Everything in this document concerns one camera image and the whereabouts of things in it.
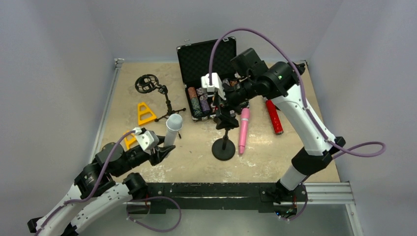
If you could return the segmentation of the white microphone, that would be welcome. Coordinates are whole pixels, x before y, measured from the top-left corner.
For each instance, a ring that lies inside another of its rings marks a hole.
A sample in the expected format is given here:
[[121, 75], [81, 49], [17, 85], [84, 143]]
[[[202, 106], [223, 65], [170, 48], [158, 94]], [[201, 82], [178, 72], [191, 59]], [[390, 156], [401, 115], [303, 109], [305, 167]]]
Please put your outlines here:
[[174, 145], [175, 139], [179, 131], [182, 129], [183, 118], [179, 114], [172, 114], [166, 120], [166, 135], [164, 139], [164, 147]]

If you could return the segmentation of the red glitter microphone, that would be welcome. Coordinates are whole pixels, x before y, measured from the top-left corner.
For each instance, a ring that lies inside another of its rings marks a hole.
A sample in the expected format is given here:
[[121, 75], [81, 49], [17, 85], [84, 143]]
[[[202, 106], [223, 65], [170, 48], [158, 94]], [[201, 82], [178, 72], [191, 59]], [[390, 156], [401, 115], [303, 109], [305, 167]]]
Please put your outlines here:
[[284, 130], [283, 130], [281, 121], [279, 119], [279, 115], [278, 115], [276, 106], [270, 100], [267, 100], [265, 102], [265, 104], [266, 104], [266, 107], [267, 107], [267, 110], [268, 110], [268, 114], [269, 114], [269, 117], [270, 117], [271, 124], [272, 124], [273, 129], [274, 129], [274, 133], [276, 135], [283, 134]]

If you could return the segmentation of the black round-base mic stand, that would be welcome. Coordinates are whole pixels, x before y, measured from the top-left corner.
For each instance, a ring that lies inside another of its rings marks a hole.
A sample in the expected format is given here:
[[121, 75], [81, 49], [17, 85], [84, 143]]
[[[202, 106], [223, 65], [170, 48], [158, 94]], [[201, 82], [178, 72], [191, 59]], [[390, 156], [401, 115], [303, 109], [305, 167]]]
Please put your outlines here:
[[234, 143], [229, 139], [229, 131], [239, 127], [238, 120], [235, 115], [232, 115], [229, 110], [219, 108], [216, 111], [214, 118], [216, 123], [216, 130], [225, 130], [222, 138], [217, 139], [211, 147], [213, 156], [220, 161], [230, 160], [235, 152], [236, 147]]

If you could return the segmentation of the black tripod shock-mount stand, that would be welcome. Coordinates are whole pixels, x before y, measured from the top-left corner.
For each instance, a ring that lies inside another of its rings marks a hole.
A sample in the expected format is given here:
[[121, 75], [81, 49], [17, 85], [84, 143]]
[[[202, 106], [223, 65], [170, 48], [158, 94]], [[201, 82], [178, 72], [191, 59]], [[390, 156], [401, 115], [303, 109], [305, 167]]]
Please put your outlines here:
[[160, 81], [155, 74], [145, 73], [137, 77], [133, 82], [133, 90], [134, 93], [136, 93], [136, 101], [133, 105], [131, 123], [139, 126], [137, 105], [141, 102], [145, 102], [156, 114], [157, 119], [154, 122], [143, 125], [143, 127], [154, 128], [160, 135], [165, 134], [165, 122], [170, 115], [182, 115], [188, 111], [186, 105], [180, 104], [174, 100], [174, 91], [171, 87]]

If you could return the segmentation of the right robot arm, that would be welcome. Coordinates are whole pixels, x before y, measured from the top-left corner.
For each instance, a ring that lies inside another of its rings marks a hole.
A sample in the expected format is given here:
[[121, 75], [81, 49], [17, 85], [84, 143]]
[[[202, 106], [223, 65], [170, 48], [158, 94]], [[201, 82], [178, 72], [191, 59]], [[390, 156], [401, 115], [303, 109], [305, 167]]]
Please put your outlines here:
[[303, 148], [292, 158], [292, 164], [276, 184], [276, 193], [288, 194], [307, 177], [326, 168], [333, 154], [339, 150], [334, 144], [344, 146], [343, 137], [332, 134], [309, 102], [303, 103], [301, 83], [297, 74], [305, 71], [304, 64], [279, 61], [268, 67], [254, 49], [249, 48], [231, 59], [240, 76], [245, 76], [239, 88], [227, 89], [224, 106], [217, 113], [219, 128], [233, 127], [237, 123], [225, 112], [240, 113], [244, 102], [256, 96], [271, 100], [288, 119], [300, 137]]

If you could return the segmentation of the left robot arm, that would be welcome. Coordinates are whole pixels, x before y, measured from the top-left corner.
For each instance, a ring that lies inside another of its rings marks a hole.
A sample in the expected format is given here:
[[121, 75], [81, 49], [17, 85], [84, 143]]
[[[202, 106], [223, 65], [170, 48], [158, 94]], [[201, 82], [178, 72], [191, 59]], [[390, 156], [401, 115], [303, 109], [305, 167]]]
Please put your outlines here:
[[131, 170], [149, 162], [162, 162], [175, 148], [154, 146], [144, 151], [140, 145], [125, 151], [119, 143], [108, 143], [76, 176], [63, 199], [45, 216], [28, 221], [36, 236], [77, 236], [92, 221], [118, 205], [146, 199], [148, 184]]

